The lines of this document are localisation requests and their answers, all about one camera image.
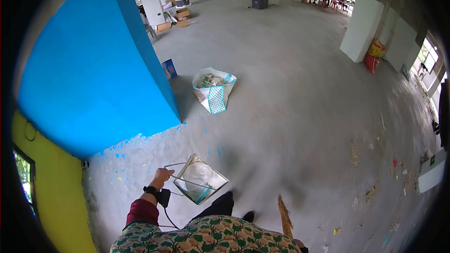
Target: red sack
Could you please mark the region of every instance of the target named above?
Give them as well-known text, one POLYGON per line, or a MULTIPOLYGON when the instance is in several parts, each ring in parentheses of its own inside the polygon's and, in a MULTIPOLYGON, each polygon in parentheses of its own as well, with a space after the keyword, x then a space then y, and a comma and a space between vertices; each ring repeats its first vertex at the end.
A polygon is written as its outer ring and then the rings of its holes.
POLYGON ((374 74, 375 70, 377 70, 378 64, 380 63, 380 58, 366 54, 364 63, 366 64, 366 68, 370 71, 370 73, 374 74))

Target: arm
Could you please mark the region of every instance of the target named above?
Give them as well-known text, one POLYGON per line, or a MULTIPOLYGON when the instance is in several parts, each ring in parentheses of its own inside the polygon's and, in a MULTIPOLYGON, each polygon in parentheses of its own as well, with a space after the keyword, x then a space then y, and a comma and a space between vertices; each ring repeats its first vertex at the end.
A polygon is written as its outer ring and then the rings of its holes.
MULTIPOLYGON (((175 170, 165 170, 158 168, 155 177, 149 184, 160 191, 164 187, 164 182, 169 180, 175 170)), ((130 207, 130 212, 127 215, 127 225, 132 222, 148 222, 152 225, 158 226, 159 211, 156 208, 158 201, 153 194, 143 193, 139 199, 135 200, 130 207)))

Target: woven plastic bag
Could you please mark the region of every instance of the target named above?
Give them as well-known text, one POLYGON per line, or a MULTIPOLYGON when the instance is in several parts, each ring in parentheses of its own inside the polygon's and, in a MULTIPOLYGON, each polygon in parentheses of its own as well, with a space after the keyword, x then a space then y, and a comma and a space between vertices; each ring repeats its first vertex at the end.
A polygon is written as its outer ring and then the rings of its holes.
POLYGON ((192 80, 192 86, 194 87, 195 96, 199 102, 212 114, 218 114, 226 110, 226 104, 228 102, 228 95, 233 89, 236 77, 223 71, 215 70, 213 68, 206 68, 199 70, 192 80), (215 77, 223 78, 225 84, 223 86, 213 86, 201 88, 199 84, 203 78, 208 74, 212 74, 215 77))

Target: straw broom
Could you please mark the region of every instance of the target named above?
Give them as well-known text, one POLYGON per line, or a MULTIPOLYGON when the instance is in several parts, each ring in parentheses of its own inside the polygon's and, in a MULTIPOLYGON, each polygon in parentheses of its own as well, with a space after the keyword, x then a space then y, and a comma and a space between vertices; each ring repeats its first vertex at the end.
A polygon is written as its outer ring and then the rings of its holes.
POLYGON ((280 210, 281 214, 281 224, 283 225, 283 233, 287 236, 289 236, 291 239, 294 239, 292 236, 292 222, 289 218, 289 211, 286 209, 286 206, 284 205, 283 198, 281 198, 281 194, 278 196, 278 209, 280 210))

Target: red sleeve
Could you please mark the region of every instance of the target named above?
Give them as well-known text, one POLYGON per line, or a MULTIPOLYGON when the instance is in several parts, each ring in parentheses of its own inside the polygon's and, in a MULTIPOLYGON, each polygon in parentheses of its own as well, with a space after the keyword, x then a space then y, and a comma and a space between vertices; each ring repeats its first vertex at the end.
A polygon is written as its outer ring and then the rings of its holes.
POLYGON ((127 225, 132 222, 148 222, 152 225, 158 224, 159 211, 156 206, 147 200, 135 200, 130 207, 130 213, 127 215, 127 225))

